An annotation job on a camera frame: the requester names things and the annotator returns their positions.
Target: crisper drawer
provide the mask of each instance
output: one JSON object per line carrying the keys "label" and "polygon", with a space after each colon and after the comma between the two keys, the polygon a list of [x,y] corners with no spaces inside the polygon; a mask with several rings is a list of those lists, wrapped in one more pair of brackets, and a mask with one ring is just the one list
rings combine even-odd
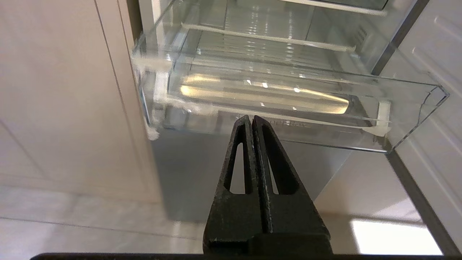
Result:
{"label": "crisper drawer", "polygon": [[259,115],[281,140],[388,152],[448,97],[398,50],[405,78],[371,75],[390,45],[368,17],[386,9],[305,2],[173,0],[132,55],[148,128]]}

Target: tiled floor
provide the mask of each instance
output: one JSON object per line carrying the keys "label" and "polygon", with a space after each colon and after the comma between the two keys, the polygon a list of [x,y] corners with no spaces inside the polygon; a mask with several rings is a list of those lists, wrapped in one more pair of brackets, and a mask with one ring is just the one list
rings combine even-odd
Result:
{"label": "tiled floor", "polygon": [[204,224],[161,204],[0,186],[0,259],[43,252],[202,253]]}

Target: white floor tile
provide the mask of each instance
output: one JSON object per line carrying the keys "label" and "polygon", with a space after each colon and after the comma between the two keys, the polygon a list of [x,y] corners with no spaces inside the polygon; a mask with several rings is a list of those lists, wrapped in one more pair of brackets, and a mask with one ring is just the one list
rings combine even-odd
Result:
{"label": "white floor tile", "polygon": [[56,225],[0,219],[0,259],[27,260],[43,253]]}
{"label": "white floor tile", "polygon": [[45,244],[48,252],[189,253],[194,240],[60,225]]}
{"label": "white floor tile", "polygon": [[0,217],[59,223],[76,196],[64,192],[0,186]]}
{"label": "white floor tile", "polygon": [[162,204],[80,196],[65,223],[195,238],[196,223],[169,220]]}

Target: refrigerator drawer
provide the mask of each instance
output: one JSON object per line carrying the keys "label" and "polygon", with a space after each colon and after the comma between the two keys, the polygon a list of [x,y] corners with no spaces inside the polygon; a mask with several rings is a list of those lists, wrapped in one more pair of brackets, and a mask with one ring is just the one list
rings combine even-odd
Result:
{"label": "refrigerator drawer", "polygon": [[132,54],[148,127],[229,134],[259,115],[281,140],[392,150],[448,94],[398,50],[405,78],[371,75],[389,41],[370,10],[173,0]]}

